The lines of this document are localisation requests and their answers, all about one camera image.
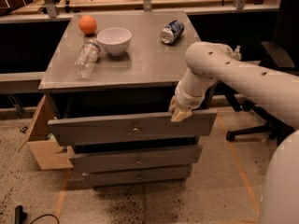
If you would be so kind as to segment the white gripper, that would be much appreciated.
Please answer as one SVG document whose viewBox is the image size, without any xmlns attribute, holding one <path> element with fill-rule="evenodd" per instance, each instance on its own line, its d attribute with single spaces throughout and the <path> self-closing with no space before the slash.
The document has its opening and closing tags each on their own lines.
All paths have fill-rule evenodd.
<svg viewBox="0 0 299 224">
<path fill-rule="evenodd" d="M 168 111 L 172 113 L 172 122 L 181 122 L 192 115 L 192 111 L 205 100 L 209 86 L 205 82 L 187 83 L 181 80 L 172 97 Z"/>
</svg>

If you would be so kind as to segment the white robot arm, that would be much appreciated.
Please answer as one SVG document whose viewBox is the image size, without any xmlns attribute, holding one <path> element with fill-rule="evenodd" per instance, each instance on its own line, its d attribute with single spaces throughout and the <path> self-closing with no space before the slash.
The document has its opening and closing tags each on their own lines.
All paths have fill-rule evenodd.
<svg viewBox="0 0 299 224">
<path fill-rule="evenodd" d="M 221 81 L 298 130 L 299 77 L 240 62 L 230 57 L 229 51 L 226 45 L 208 42 L 196 42 L 187 48 L 187 71 L 169 106 L 171 120 L 180 122 L 191 116 L 203 102 L 207 89 Z"/>
</svg>

